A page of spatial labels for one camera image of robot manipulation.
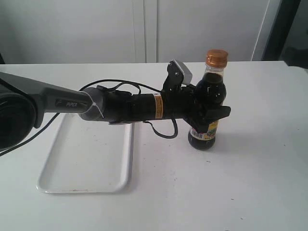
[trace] soy sauce bottle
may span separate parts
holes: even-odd
[[[197,100],[207,102],[209,105],[222,105],[226,98],[226,87],[223,83],[224,68],[227,66],[228,53],[223,50],[209,50],[206,55],[205,74],[196,85]],[[207,150],[215,143],[215,135],[218,127],[218,120],[209,124],[206,133],[198,133],[190,128],[188,141],[192,147],[198,150]]]

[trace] orange warning label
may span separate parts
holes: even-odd
[[[154,94],[155,99],[155,119],[162,119],[164,114],[164,103],[160,94]]]

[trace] cabinet door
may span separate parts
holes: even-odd
[[[157,0],[157,61],[204,62],[206,51],[213,48],[227,50],[230,61],[250,61],[256,47],[262,53],[279,2]],[[265,19],[267,26],[261,30]]]
[[[2,0],[8,64],[145,61],[143,0]]]

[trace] table surface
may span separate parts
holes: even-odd
[[[187,66],[196,84],[205,65]],[[160,89],[166,68],[167,64],[0,65],[2,72],[71,89],[102,78]],[[284,62],[230,62],[224,81],[224,104],[232,111],[219,122],[215,146],[206,152],[193,149],[187,140],[189,126],[182,120],[173,140],[137,123],[131,180],[117,194],[55,195],[36,189],[60,125],[56,120],[33,142],[0,158],[1,230],[306,230],[307,73]],[[170,121],[154,125],[160,132],[173,132]]]

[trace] white tray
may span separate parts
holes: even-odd
[[[39,177],[44,193],[112,193],[131,171],[133,124],[112,126],[67,114]]]

